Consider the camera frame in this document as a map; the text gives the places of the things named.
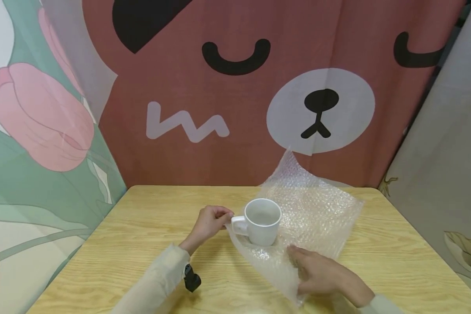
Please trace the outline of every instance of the hand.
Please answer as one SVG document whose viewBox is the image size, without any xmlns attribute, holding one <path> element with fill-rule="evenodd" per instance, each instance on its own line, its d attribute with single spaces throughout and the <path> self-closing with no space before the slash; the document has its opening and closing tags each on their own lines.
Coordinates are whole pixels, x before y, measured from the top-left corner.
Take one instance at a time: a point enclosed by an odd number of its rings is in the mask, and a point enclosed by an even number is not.
<svg viewBox="0 0 471 314">
<path fill-rule="evenodd" d="M 358 275 L 331 258 L 296 246 L 288 247 L 303 277 L 298 294 L 342 293 L 356 307 L 367 306 L 375 297 L 373 291 Z"/>
<path fill-rule="evenodd" d="M 225 229 L 225 224 L 229 223 L 233 216 L 234 213 L 228 208 L 207 205 L 200 210 L 192 232 L 179 247 L 192 255 L 206 240 L 216 235 L 218 231 Z"/>
</svg>

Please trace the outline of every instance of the zigzag mark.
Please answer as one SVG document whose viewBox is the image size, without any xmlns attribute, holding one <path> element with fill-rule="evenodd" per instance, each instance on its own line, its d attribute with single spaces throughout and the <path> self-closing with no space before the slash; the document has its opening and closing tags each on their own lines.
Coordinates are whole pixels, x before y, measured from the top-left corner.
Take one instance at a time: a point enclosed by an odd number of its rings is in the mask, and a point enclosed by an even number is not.
<svg viewBox="0 0 471 314">
<path fill-rule="evenodd" d="M 163 122 L 160 122 L 160 104 L 158 102 L 150 102 L 148 104 L 147 137 L 149 139 L 155 140 L 179 125 L 183 126 L 188 139 L 193 143 L 199 143 L 213 131 L 220 137 L 226 137 L 230 134 L 225 120 L 220 115 L 212 116 L 197 129 L 190 113 L 187 111 L 179 111 Z"/>
</svg>

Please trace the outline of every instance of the curtain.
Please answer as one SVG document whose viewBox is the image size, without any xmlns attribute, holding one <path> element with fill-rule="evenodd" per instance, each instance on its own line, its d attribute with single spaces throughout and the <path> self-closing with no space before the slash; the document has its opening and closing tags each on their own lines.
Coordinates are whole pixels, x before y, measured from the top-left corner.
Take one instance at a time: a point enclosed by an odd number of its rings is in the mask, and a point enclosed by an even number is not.
<svg viewBox="0 0 471 314">
<path fill-rule="evenodd" d="M 0 0 L 0 314 L 25 313 L 126 190 L 64 46 L 40 1 Z"/>
<path fill-rule="evenodd" d="M 380 189 L 471 288 L 471 12 Z"/>
<path fill-rule="evenodd" d="M 128 187 L 259 185 L 287 148 L 314 175 L 377 187 L 463 4 L 53 0 L 46 9 L 83 86 L 109 91 L 89 105 Z"/>
</svg>

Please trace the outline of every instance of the bear nose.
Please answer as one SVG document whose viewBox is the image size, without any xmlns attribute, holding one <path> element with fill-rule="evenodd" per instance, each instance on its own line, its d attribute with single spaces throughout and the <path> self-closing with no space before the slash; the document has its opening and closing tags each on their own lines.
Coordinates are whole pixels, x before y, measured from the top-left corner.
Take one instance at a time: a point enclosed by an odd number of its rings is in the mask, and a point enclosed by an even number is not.
<svg viewBox="0 0 471 314">
<path fill-rule="evenodd" d="M 319 115 L 338 103 L 338 94 L 332 89 L 315 90 L 305 97 L 305 107 Z"/>
<path fill-rule="evenodd" d="M 315 90 L 305 97 L 305 108 L 309 109 L 316 114 L 316 121 L 313 125 L 309 126 L 307 130 L 302 132 L 301 137 L 308 139 L 316 132 L 324 138 L 331 136 L 331 132 L 321 122 L 321 115 L 323 112 L 335 107 L 338 103 L 338 94 L 332 89 Z"/>
</svg>

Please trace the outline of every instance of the mug handle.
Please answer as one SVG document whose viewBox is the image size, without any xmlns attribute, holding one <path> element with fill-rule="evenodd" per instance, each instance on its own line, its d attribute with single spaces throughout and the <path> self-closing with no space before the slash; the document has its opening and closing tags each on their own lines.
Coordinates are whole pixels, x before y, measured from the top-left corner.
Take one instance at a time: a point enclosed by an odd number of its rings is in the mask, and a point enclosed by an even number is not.
<svg viewBox="0 0 471 314">
<path fill-rule="evenodd" d="M 235 216 L 230 220 L 232 231 L 237 235 L 248 237 L 248 222 L 244 216 Z"/>
</svg>

